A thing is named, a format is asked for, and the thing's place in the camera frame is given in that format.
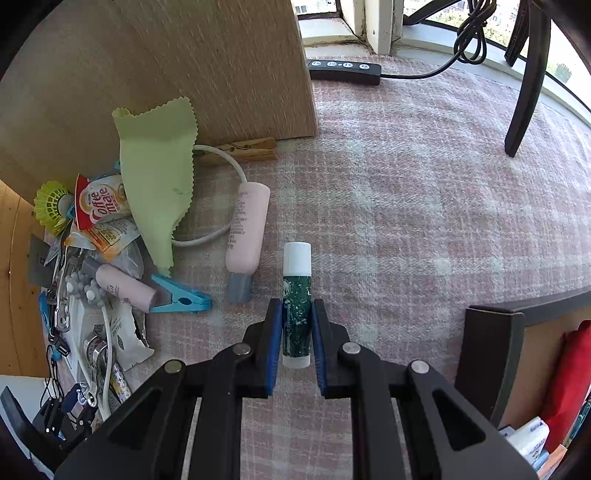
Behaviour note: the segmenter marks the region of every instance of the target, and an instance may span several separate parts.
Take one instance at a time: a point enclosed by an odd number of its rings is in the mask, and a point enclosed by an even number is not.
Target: pink and white plaid fabric
[[[432,67],[378,61],[389,71]],[[173,278],[210,294],[213,309],[149,315],[156,353],[128,372],[133,387],[170,358],[199,362],[240,341],[281,295],[289,241],[312,244],[314,295],[352,339],[390,361],[423,358],[449,380],[469,304],[591,283],[585,124],[539,104],[510,158],[503,143],[518,92],[479,76],[314,82],[314,95],[320,135],[282,141],[277,162],[245,166],[250,181],[271,188],[253,300],[225,299],[225,237],[176,249]],[[195,177],[179,239],[232,216],[231,167],[196,168]],[[352,476],[349,403],[322,400],[313,367],[280,367],[272,398],[245,400],[242,425],[242,479]]]

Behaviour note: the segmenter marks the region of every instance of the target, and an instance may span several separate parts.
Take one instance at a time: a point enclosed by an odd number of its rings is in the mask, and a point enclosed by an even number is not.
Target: yellow shuttlecock
[[[61,183],[48,181],[41,185],[35,197],[35,218],[58,235],[68,223],[67,212],[74,196]]]

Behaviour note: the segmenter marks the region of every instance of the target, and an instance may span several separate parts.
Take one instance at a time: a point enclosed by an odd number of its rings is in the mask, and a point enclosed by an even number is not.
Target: pink bottle
[[[113,265],[102,264],[94,258],[86,257],[82,262],[82,273],[94,278],[107,293],[131,303],[142,312],[148,313],[154,306],[156,290]]]
[[[226,250],[226,267],[230,272],[228,299],[232,303],[251,299],[252,275],[261,259],[270,195],[269,187],[254,181],[241,183],[238,189]]]

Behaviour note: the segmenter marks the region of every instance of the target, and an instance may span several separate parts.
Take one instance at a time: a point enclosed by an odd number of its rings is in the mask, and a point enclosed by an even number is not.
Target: green label
[[[283,355],[310,354],[311,277],[283,277]]]

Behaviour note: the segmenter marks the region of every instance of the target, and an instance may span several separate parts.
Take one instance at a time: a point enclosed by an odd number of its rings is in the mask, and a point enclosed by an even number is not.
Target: yellow-green fabric
[[[181,97],[139,115],[118,108],[113,118],[131,213],[152,261],[170,276],[173,232],[193,198],[193,107]]]

